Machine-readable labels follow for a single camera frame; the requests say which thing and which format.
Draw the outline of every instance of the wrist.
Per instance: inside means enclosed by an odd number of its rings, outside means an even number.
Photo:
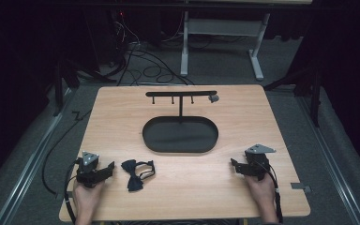
[[[258,204],[263,223],[278,223],[277,211],[273,202]]]
[[[92,224],[93,214],[90,211],[80,211],[75,220],[75,225],[90,225]]]

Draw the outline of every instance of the metal rail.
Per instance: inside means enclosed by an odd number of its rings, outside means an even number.
[[[346,179],[344,178],[338,164],[335,161],[321,131],[315,127],[314,122],[309,117],[309,107],[306,100],[303,97],[297,97],[297,102],[302,109],[308,123],[315,134],[315,138],[322,150],[323,159],[326,162],[326,166],[333,182],[337,188],[338,194],[346,207],[347,212],[352,220],[353,224],[360,224],[360,207],[356,202],[353,191],[350,189]]]
[[[48,146],[48,143],[58,123],[63,117],[63,112],[65,111],[66,107],[69,105],[69,102],[72,100],[74,93],[75,92],[71,92],[70,89],[67,89],[65,95],[68,96],[68,99],[63,108],[63,111],[61,111],[51,121],[51,124],[48,130],[46,131],[46,133],[43,135],[42,139],[40,140],[37,149],[28,159],[28,162],[25,165],[24,169],[22,170],[22,174],[20,175],[19,180],[17,181],[14,188],[11,190],[11,193],[7,198],[7,201],[0,212],[0,225],[11,224],[11,220],[16,215],[17,209],[22,203],[25,193],[30,187],[34,179],[34,176],[37,173],[38,168],[44,159],[44,156],[47,154],[46,147]]]

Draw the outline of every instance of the horizontal bar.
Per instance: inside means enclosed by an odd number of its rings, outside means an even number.
[[[193,92],[147,92],[147,97],[196,97],[213,96],[217,91],[193,91]]]
[[[121,9],[169,9],[179,11],[192,10],[239,10],[239,11],[260,11],[264,13],[270,12],[335,12],[344,11],[343,7],[315,7],[311,5],[301,4],[252,4],[252,3],[107,3],[96,1],[41,1],[35,3],[34,6],[47,7],[65,7],[65,8],[121,8]]]

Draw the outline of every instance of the silver metal part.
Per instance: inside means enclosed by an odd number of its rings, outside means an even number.
[[[85,165],[85,166],[89,165],[90,163],[92,163],[98,159],[98,155],[93,154],[93,153],[88,153],[88,152],[83,151],[82,155],[83,155],[83,165]]]
[[[249,147],[247,149],[247,152],[251,153],[251,154],[264,154],[264,153],[275,153],[276,150],[257,143],[255,145]]]

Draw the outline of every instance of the black device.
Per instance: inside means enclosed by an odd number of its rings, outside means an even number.
[[[113,176],[114,162],[108,165],[107,168],[97,171],[98,155],[83,152],[83,156],[78,160],[77,181],[87,188],[94,188],[98,182]]]
[[[257,176],[259,180],[263,180],[264,175],[270,172],[270,162],[265,153],[274,153],[276,150],[261,144],[255,144],[245,151],[247,164],[238,163],[235,159],[231,159],[232,165],[237,173],[249,176]]]
[[[237,173],[241,173],[243,175],[248,176],[257,176],[258,180],[261,181],[264,179],[266,173],[268,173],[273,179],[275,194],[276,194],[276,205],[277,205],[277,217],[280,223],[283,222],[282,210],[280,207],[280,195],[278,189],[277,177],[271,173],[271,165],[270,162],[265,155],[266,153],[275,153],[276,150],[261,145],[255,144],[249,147],[245,151],[245,156],[247,157],[247,164],[239,163],[235,159],[231,158],[231,164],[234,166],[235,171]]]
[[[68,210],[68,214],[71,217],[72,222],[75,224],[75,215],[72,211],[71,204],[69,202],[69,196],[67,192],[68,183],[72,179],[70,179],[70,175],[72,169],[74,168],[75,164],[79,164],[76,179],[79,183],[83,184],[87,188],[94,188],[98,182],[108,179],[109,177],[113,176],[113,168],[114,162],[110,163],[107,168],[102,170],[97,170],[98,166],[98,157],[97,154],[92,154],[83,151],[82,157],[78,157],[68,168],[67,176],[66,176],[66,183],[64,185],[64,199],[66,201],[66,206]]]

